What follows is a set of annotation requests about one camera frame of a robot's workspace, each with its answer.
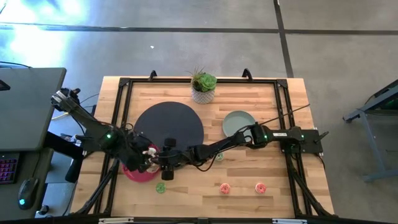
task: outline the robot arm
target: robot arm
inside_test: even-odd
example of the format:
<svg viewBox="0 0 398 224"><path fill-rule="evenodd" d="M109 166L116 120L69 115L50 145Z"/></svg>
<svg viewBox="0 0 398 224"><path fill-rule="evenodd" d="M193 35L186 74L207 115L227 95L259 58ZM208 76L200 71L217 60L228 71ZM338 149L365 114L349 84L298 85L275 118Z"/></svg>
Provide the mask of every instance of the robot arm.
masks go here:
<svg viewBox="0 0 398 224"><path fill-rule="evenodd" d="M85 141L95 145L92 150L103 151L119 159L129 170L144 172L150 167L150 155L143 152L152 143L133 131L116 128L95 119L80 106L77 97L79 92L79 89L62 88L52 95L51 102L57 110L68 112L86 128Z"/></svg>
<svg viewBox="0 0 398 224"><path fill-rule="evenodd" d="M244 135L246 130L250 130L251 136ZM321 147L320 145L313 146L316 145L316 143L311 140L306 142L305 133L300 127L295 126L285 130L271 130L267 126L261 126L260 124L255 123L241 128L241 130L237 131L234 135L218 142L210 145L201 144L190 146L183 152L173 148L175 146L175 140L166 139L165 147L162 152L159 153L159 156L152 161L160 165L160 168L163 171L163 180L172 180L174 177L174 166L178 164L191 164L199 167L209 159L214 158L217 154L228 149L238 146L259 149L265 147L272 141L283 142L285 144L290 144L291 146L306 143L307 145L311 144L312 147Z"/></svg>

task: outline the potted plant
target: potted plant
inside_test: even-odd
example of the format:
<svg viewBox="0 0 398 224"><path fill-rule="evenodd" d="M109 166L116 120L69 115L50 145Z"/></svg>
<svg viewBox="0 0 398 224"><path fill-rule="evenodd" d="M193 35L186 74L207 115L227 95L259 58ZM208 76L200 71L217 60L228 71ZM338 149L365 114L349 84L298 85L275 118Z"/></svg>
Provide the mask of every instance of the potted plant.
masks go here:
<svg viewBox="0 0 398 224"><path fill-rule="evenodd" d="M200 104L209 103L214 98L217 78L209 73L198 71L196 68L192 73L192 98Z"/></svg>

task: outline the black metal frame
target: black metal frame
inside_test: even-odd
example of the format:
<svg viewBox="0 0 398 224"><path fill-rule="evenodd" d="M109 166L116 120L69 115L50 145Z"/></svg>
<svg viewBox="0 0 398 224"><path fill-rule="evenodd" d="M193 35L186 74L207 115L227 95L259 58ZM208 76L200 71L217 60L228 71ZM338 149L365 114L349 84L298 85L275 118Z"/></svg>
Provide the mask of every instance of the black metal frame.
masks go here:
<svg viewBox="0 0 398 224"><path fill-rule="evenodd" d="M138 82L138 83L190 83L191 82L190 78L154 78L156 76L157 76L156 72L152 71L149 78L120 78L119 86L118 86L118 94L116 96L116 102L115 102L113 116L112 116L112 122L111 122L113 125L116 125L119 108L120 108L120 104L121 104L121 96L123 93L123 88L125 86L127 87L127 95L126 95L126 100L125 100L124 109L123 109L123 116L122 116L122 121L121 121L122 127L125 126L127 123L127 115L128 115L129 106L130 106L132 86L134 83L136 83L136 82ZM284 120L284 115L283 115L284 112L283 112L282 100L281 100L280 92L279 92L280 88L282 88L284 96L285 96L285 100L286 100L287 111L290 113L289 114L289 124L290 124L290 126L295 126L294 116L291 113L293 109L292 109L292 104L290 101L290 95L289 95L289 90L288 90L286 79L258 79L258 80L255 80L255 79L253 79L250 71L247 68L244 69L242 77L247 77L248 79L245 80L245 79L222 78L221 77L217 80L217 82L218 83L255 83L255 84L263 83L263 84L273 85L274 90L275 90L275 99L276 99L276 103L277 103L280 128L285 129L286 125L285 125L285 120ZM282 152L285 153L286 162L288 163L288 161L291 160L291 153L289 153L290 149L288 149L285 145L281 145L281 150L282 150ZM301 153L295 153L295 156L297 158L298 174L302 178L304 184L306 184ZM102 171L101 171L101 176L100 176L100 182L103 180L104 176L107 173L109 160L110 160L110 156L105 155L104 163L103 163L103 167L102 167ZM290 193L292 196L294 213L295 213L295 216L301 215L302 212L299 208L299 199L297 197L297 189L295 187L293 170L287 169L287 172L288 172L288 177L289 177ZM117 175L117 169L116 169L116 171L114 172L113 177L111 179L111 185L110 185L109 194L108 194L108 201L106 204L106 208L104 210L104 213L107 213L107 214L111 214L117 176L118 175ZM311 205L309 202L309 198L305 194L303 194L303 197L304 197L304 203L305 203L305 213L307 215L311 215L312 209L311 209ZM94 213L100 212L101 202L102 202L102 195L100 195L100 197L98 198L98 200L95 203Z"/></svg>
<svg viewBox="0 0 398 224"><path fill-rule="evenodd" d="M189 83L191 82L190 78L154 78L157 76L155 71L152 71L149 78L120 78L119 80L119 88L118 94L116 96L116 102L113 111L112 117L112 124L116 125L120 103L121 103L121 96L123 93L123 89L127 88L127 95L123 109L123 116L121 121L121 126L125 126L127 123L127 116L128 110L130 106L131 94L132 94L132 86L135 82L138 83ZM263 83L263 84L272 84L275 91L275 99L277 104L277 110L279 115L279 124L281 129L286 128L285 119L284 119L284 112L282 107L282 100L280 97L280 90L283 91L286 101L286 108L289 119L290 126L295 126L294 115L292 104L290 101L289 89L286 79L258 79L255 80L252 78L252 75L248 69L245 69L243 72L242 77L247 77L248 79L235 79L235 78L219 78L218 83ZM346 223L346 224L359 224L359 223L367 223L367 224L376 224L376 223L384 223L384 222L372 222L372 221L365 221L365 220L354 220L348 218L339 218L335 215L331 215L322 206L317 202L316 198L313 196L311 191L308 189L306 181L305 181L305 174L303 169L303 162L301 157L301 152L292 151L286 144L281 143L281 151L285 154L285 160L287 165L287 173L289 178L289 185L290 185L290 194L292 196L292 205L294 209L294 217L295 220L286 220L286 219L278 219L278 218L198 218L198 217L134 217L130 218L134 220L134 222L145 223L145 222L170 222L170 223L179 223L179 222L187 222L187 223L195 223L195 224L211 224L211 223L293 223L292 221L296 221L297 223L316 223L316 224L332 224L332 223ZM293 162L292 162L292 154L295 154L296 161L297 161L297 170L295 169ZM105 156L104 164L103 164L103 171L101 173L101 179L104 181L100 181L100 184L106 185L105 180L109 178L111 174L108 172L108 163L110 157ZM90 221L95 222L98 221L98 215L104 215L107 218L111 218L111 210L113 206L113 198L114 198L114 191L116 186L116 180L118 176L117 168L119 166L119 161L116 161L116 169L112 172L111 176L111 185L109 188L108 200L106 203L106 208L103 213L100 213L100 206L101 206L101 197L98 198L95 205L94 214L86 214L86 218ZM296 184L298 183L299 187L303 191L303 198L304 198L304 205L305 205L305 214L303 214L299 207L299 199L297 197L297 189ZM101 194L102 190L96 190L95 194ZM316 211L318 215L312 215L312 207ZM58 217L52 218L52 221L58 222Z"/></svg>

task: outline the butcher block tabletop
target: butcher block tabletop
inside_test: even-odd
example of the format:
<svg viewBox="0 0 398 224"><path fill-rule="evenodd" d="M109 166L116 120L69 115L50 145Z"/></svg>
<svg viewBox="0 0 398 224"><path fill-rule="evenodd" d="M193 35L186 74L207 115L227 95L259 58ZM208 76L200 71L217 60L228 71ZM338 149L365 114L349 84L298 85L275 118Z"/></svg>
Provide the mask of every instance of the butcher block tabletop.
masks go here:
<svg viewBox="0 0 398 224"><path fill-rule="evenodd" d="M120 77L104 77L99 93L95 118L111 122ZM308 104L304 80L288 78L293 109ZM123 91L118 117L121 124ZM284 94L281 92L284 113ZM278 117L275 92L270 84L219 83L214 100L199 105L192 100L189 83L134 83L127 122L134 124L149 107L176 101L188 105L203 123L204 144L225 138L223 118L235 110L244 110L259 121ZM310 107L294 112L295 124L302 129L314 128ZM280 129L279 121L267 123L271 129ZM307 185L324 208L333 213L328 183L320 158L302 155ZM77 211L89 199L100 180L104 153L95 152L84 160L74 194L71 212ZM167 190L158 194L155 186L163 182ZM220 185L231 186L228 195L220 193ZM257 183L267 190L258 194ZM106 205L108 187L104 191L101 211ZM297 187L301 211L304 210L302 191ZM111 215L113 217L223 217L223 218L291 218L294 217L287 177L286 161L279 143L272 142L262 149L237 147L224 152L224 159L215 162L208 172L185 166L174 173L174 180L164 181L159 175L146 183L128 179L119 166Z"/></svg>

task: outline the concrete floor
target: concrete floor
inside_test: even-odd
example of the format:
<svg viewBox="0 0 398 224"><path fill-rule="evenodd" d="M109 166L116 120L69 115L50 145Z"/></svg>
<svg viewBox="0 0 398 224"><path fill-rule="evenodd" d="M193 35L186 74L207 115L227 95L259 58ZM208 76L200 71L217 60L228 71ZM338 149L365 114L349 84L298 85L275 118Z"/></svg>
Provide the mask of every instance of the concrete floor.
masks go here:
<svg viewBox="0 0 398 224"><path fill-rule="evenodd" d="M0 22L116 27L278 28L272 0L9 1ZM280 0L286 29L398 30L395 0ZM397 222L398 177L364 183L376 170L358 121L341 117L398 78L398 35L287 35L294 77L305 79L315 126L330 131L323 140L326 175L337 215ZM105 75L186 75L205 67L217 76L286 77L279 34L0 30L0 58L32 67L66 67L64 86L82 89L81 99L99 92ZM96 102L96 98L85 103ZM70 118L53 121L56 134L80 133ZM53 157L47 182L65 182L70 160ZM51 197L51 215L65 210Z"/></svg>

